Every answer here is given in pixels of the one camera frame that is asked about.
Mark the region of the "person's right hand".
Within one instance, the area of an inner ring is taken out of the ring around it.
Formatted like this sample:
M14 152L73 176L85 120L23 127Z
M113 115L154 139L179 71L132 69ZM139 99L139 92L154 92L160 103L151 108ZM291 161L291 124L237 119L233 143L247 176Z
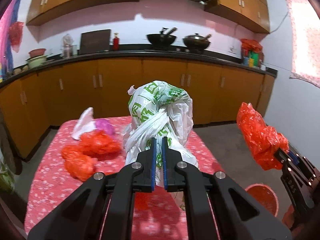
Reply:
M304 228L304 224L299 224L294 228L293 224L295 222L295 218L293 213L294 208L292 205L290 205L282 218L282 222L291 230L293 235L297 235Z

